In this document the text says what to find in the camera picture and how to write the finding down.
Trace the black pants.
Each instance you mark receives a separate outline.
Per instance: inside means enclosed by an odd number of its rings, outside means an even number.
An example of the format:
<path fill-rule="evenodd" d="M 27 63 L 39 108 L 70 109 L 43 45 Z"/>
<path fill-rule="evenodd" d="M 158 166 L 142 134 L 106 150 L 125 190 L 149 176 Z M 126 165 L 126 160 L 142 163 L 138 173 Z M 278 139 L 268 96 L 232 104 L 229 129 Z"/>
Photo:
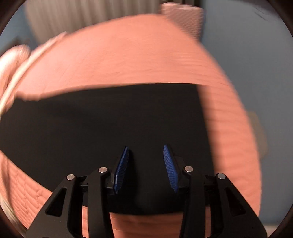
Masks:
<path fill-rule="evenodd" d="M 142 84 L 82 90 L 38 101 L 16 99 L 1 117 L 1 152 L 50 191 L 68 174 L 112 168 L 131 150 L 113 213 L 183 211 L 170 186 L 163 147 L 196 171 L 213 175 L 203 110 L 195 84 Z"/>

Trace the light pink folded blanket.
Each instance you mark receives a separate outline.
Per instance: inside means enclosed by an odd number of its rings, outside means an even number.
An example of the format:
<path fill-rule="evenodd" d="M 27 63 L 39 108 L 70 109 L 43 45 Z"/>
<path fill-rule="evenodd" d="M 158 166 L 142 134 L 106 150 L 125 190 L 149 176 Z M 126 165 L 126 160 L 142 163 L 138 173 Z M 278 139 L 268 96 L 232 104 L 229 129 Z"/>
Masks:
<path fill-rule="evenodd" d="M 29 70 L 36 60 L 38 60 L 46 51 L 49 50 L 53 45 L 62 40 L 68 33 L 63 32 L 54 38 L 49 39 L 44 44 L 38 46 L 35 50 L 31 50 L 30 56 L 25 60 L 20 67 L 16 70 L 15 74 L 12 76 L 11 81 L 8 84 L 8 87 L 4 91 L 3 96 L 1 97 L 1 114 L 11 105 L 14 101 L 14 95 L 18 84 L 20 83 L 24 74 Z"/>

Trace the orange quilted bedspread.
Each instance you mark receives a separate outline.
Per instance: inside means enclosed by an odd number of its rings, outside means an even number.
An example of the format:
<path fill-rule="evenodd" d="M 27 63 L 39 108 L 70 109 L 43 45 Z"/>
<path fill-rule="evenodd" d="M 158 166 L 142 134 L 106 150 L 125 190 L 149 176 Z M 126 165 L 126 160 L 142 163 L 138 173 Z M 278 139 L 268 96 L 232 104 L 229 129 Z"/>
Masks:
<path fill-rule="evenodd" d="M 14 101 L 142 84 L 197 86 L 213 159 L 211 176 L 225 174 L 258 215 L 261 172 L 242 103 L 204 47 L 163 16 L 123 17 L 67 34 L 24 74 Z M 27 229 L 53 192 L 1 152 L 1 196 Z M 180 237 L 183 211 L 151 215 L 109 211 L 114 237 Z M 82 237 L 89 237 L 87 194 L 83 198 Z"/>

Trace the grey pleated curtain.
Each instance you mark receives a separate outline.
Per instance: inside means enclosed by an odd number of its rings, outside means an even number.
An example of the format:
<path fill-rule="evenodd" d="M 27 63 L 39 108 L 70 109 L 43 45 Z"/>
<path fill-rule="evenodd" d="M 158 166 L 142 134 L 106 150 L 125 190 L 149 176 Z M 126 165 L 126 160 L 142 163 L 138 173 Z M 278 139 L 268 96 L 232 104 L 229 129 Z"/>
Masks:
<path fill-rule="evenodd" d="M 30 0 L 24 3 L 29 26 L 39 43 L 67 32 L 129 15 L 159 13 L 161 1 Z"/>

